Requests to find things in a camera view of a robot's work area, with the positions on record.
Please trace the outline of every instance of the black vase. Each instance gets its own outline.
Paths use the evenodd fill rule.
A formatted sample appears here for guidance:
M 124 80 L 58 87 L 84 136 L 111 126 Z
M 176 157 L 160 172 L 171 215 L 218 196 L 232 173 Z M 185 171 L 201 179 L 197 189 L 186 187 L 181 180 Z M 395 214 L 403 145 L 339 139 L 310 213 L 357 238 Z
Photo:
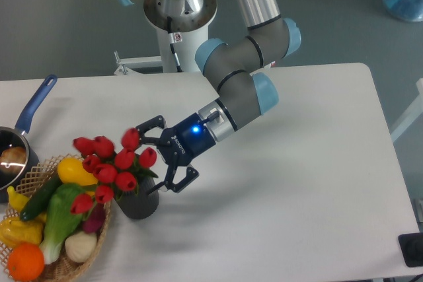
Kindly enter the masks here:
M 120 209 L 131 219 L 145 219 L 155 212 L 159 205 L 159 192 L 147 195 L 146 191 L 152 188 L 155 183 L 153 178 L 137 177 L 139 191 L 136 195 L 133 192 L 124 192 L 120 199 L 116 200 Z

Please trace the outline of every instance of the saucepan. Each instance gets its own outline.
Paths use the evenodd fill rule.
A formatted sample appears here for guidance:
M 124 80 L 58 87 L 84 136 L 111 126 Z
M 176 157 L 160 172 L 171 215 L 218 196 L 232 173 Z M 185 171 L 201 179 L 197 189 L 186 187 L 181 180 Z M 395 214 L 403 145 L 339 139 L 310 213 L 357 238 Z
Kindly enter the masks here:
M 48 75 L 20 114 L 15 128 L 0 127 L 0 203 L 8 201 L 7 188 L 15 187 L 33 166 L 39 163 L 25 134 L 29 132 L 32 117 L 51 91 L 58 78 Z

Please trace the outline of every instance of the fruit basket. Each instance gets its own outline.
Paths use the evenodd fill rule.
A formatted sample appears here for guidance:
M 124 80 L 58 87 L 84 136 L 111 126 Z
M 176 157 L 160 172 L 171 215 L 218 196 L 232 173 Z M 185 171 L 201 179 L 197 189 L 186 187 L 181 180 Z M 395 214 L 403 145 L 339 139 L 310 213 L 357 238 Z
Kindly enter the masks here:
M 30 172 L 26 173 L 26 176 L 16 187 L 16 192 L 27 197 L 31 197 L 31 195 L 35 193 L 44 182 L 47 182 L 56 173 L 58 163 L 65 157 L 74 157 L 81 160 L 78 156 L 73 155 L 52 157 L 50 160 L 46 160 L 43 164 L 38 164 L 38 166 L 33 167 Z M 104 205 L 104 211 L 106 219 L 101 229 L 96 234 L 97 244 L 88 260 L 81 264 L 73 262 L 68 258 L 65 252 L 65 244 L 63 244 L 59 259 L 52 264 L 46 265 L 41 276 L 34 281 L 73 281 L 80 277 L 93 264 L 95 258 L 100 252 L 101 246 L 106 237 L 108 224 L 110 222 L 110 202 Z M 9 204 L 4 219 L 15 216 L 19 216 L 19 213 Z M 9 275 L 9 270 L 7 269 L 7 261 L 11 251 L 12 249 L 8 248 L 3 243 L 0 243 L 0 262 L 4 267 L 3 271 L 10 279 L 13 280 L 13 278 Z

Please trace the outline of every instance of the yellow bell pepper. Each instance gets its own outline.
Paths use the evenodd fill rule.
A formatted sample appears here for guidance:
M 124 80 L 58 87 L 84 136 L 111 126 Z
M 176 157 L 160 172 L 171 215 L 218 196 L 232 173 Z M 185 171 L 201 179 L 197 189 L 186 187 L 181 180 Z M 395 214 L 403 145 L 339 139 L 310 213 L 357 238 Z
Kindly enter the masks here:
M 88 173 L 77 158 L 64 158 L 58 163 L 60 180 L 65 183 L 76 183 L 81 186 L 97 184 L 93 173 Z
M 16 248 L 23 242 L 39 245 L 43 229 L 40 221 L 21 221 L 19 217 L 9 217 L 0 222 L 0 240 L 9 248 Z
M 22 211 L 26 203 L 29 201 L 29 197 L 26 197 L 25 195 L 22 195 L 20 193 L 17 193 L 13 186 L 9 186 L 7 188 L 7 193 L 9 195 L 9 204 L 10 206 L 16 210 L 18 213 Z M 44 224 L 47 221 L 47 213 L 43 212 L 39 214 L 36 218 L 37 221 L 42 221 Z

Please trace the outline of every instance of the gripper logo text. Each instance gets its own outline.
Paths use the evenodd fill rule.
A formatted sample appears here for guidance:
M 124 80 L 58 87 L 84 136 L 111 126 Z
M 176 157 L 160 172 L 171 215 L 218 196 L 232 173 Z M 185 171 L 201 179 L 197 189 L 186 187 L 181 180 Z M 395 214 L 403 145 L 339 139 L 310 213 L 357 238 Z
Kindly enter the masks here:
M 184 147 L 180 144 L 178 138 L 176 138 L 176 136 L 174 135 L 173 137 L 171 137 L 171 139 L 176 143 L 176 145 L 178 146 L 178 148 L 180 149 L 180 152 L 184 155 L 185 154 L 185 149 Z

